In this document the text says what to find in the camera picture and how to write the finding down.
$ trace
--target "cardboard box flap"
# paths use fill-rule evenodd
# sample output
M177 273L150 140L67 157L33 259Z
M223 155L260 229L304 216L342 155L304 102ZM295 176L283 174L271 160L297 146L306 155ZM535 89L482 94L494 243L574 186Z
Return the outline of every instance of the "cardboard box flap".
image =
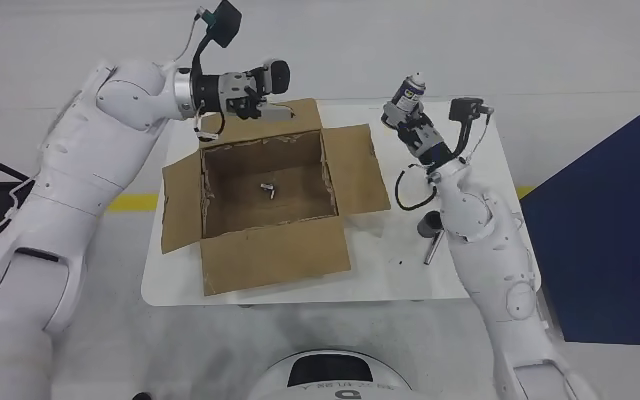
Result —
M308 132L322 129L318 105L313 99L302 99L280 103L293 110L295 116L286 121L265 121L262 119L241 120L238 117L225 117L226 123L220 138L214 142L201 142L200 147L217 146L223 143L241 142L265 137ZM217 132L220 128L220 114L202 119L204 132Z
M200 248L205 296L351 269L340 217L232 232Z
M369 125L324 129L322 136L338 213L390 209Z
M200 240L200 151L162 169L164 214L162 254Z

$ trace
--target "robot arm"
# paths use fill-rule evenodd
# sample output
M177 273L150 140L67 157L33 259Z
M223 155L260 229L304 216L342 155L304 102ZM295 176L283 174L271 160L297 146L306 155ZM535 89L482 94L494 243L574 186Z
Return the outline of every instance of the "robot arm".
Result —
M462 124L452 151L422 112L424 83L407 78L384 106L382 122L398 132L427 168L440 197L442 225L456 272L484 320L494 353L496 391L504 400L596 400L546 334L537 309L532 258L502 197L472 183L460 157L471 122L493 112L481 99L455 99L449 119Z
M223 0L195 19L208 25L201 52L211 40L226 47L240 13ZM264 97L288 83L284 61L203 75L199 53L191 68L130 61L92 71L50 127L24 204L0 217L0 398L49 398L50 336L71 322L98 219L133 181L168 121L206 112L291 118L290 109Z

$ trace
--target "open cardboard box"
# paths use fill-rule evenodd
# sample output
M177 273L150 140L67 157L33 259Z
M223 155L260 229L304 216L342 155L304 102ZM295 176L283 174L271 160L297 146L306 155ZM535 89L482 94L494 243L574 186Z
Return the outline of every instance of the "open cardboard box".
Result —
M163 169L162 252L199 241L205 295L348 271L342 217L390 208L368 125L323 129L314 100L284 104L293 119L227 118Z

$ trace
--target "spray can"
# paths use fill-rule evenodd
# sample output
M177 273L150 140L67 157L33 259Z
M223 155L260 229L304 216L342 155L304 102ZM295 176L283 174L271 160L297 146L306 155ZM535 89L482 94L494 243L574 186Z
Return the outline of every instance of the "spray can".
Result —
M422 95L424 95L426 88L427 86L419 72L407 76L391 99L391 103L405 113L410 114L418 107L418 103L420 103L420 99ZM386 120L387 115L385 114L382 116L382 123L389 126Z

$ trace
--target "navy blue panel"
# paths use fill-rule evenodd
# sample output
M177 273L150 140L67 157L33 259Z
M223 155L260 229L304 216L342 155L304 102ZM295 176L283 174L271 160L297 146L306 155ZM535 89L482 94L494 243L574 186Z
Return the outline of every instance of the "navy blue panel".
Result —
M521 200L567 341L640 344L639 152L640 117Z

